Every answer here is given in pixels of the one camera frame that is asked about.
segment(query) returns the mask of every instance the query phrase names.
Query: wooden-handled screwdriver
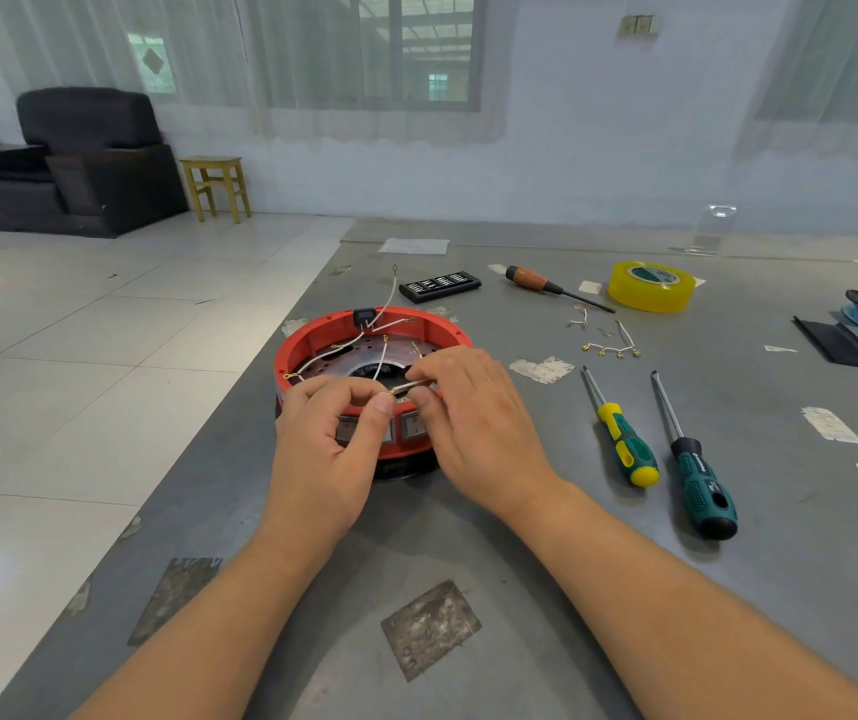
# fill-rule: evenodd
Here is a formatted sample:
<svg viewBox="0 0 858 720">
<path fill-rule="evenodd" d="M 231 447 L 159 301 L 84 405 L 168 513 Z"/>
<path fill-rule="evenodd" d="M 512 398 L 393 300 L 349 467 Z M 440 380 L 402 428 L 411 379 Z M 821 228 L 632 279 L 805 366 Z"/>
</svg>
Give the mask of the wooden-handled screwdriver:
<svg viewBox="0 0 858 720">
<path fill-rule="evenodd" d="M 588 303 L 591 306 L 600 308 L 607 313 L 615 313 L 615 311 L 608 305 L 596 303 L 582 297 L 581 295 L 576 295 L 573 292 L 567 292 L 566 290 L 563 290 L 561 285 L 556 285 L 556 283 L 546 280 L 542 275 L 532 272 L 531 269 L 526 269 L 525 267 L 509 265 L 506 268 L 506 277 L 520 288 L 526 288 L 527 290 L 536 291 L 537 293 L 545 291 L 546 293 L 551 293 L 554 296 L 568 296 L 569 298 L 576 299 L 576 301 Z"/>
</svg>

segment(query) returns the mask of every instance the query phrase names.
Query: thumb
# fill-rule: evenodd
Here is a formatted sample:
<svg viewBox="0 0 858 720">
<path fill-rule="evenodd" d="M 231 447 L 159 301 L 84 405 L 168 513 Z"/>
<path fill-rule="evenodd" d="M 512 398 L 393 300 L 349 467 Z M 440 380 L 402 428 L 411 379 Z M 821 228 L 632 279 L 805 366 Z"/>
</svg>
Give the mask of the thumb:
<svg viewBox="0 0 858 720">
<path fill-rule="evenodd" d="M 349 444 L 342 452 L 342 459 L 348 460 L 353 470 L 365 472 L 372 477 L 375 464 L 379 459 L 379 448 L 389 429 L 389 422 L 396 409 L 396 398 L 388 391 L 377 393 L 369 399 L 359 414 L 359 423 Z"/>
<path fill-rule="evenodd" d="M 432 440 L 435 455 L 445 470 L 446 463 L 451 465 L 454 460 L 459 459 L 446 405 L 435 391 L 427 386 L 416 386 L 410 389 L 409 399 L 419 411 L 419 416 L 429 432 L 429 439 Z"/>
</svg>

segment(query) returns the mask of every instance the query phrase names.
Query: right hand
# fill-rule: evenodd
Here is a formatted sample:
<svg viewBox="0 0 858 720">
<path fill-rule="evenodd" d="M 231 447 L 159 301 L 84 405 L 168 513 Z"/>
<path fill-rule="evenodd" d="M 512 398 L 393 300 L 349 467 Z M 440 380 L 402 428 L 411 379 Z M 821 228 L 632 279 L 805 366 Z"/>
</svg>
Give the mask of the right hand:
<svg viewBox="0 0 858 720">
<path fill-rule="evenodd" d="M 508 520 L 559 478 L 502 364 L 480 348 L 455 346 L 419 359 L 406 377 L 432 379 L 409 399 L 429 432 L 439 466 L 467 497 Z"/>
</svg>

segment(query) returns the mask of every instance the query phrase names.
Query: yellow tape roll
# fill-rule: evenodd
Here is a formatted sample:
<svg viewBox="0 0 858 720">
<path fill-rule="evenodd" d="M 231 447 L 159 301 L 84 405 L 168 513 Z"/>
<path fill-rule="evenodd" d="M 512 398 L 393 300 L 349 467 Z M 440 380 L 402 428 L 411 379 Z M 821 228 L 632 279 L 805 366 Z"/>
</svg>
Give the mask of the yellow tape roll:
<svg viewBox="0 0 858 720">
<path fill-rule="evenodd" d="M 608 294 L 614 301 L 651 313 L 686 310 L 696 278 L 669 265 L 617 263 L 609 278 Z"/>
</svg>

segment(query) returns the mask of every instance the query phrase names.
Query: sheer curtain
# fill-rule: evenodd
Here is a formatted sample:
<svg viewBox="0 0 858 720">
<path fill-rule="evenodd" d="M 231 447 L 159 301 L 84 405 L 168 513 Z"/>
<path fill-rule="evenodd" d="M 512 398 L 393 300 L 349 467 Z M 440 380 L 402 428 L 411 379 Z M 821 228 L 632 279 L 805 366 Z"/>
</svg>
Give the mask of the sheer curtain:
<svg viewBox="0 0 858 720">
<path fill-rule="evenodd" d="M 798 0 L 744 153 L 858 156 L 858 0 Z"/>
<path fill-rule="evenodd" d="M 492 141 L 519 0 L 0 0 L 18 94 L 112 86 L 164 132 Z"/>
</svg>

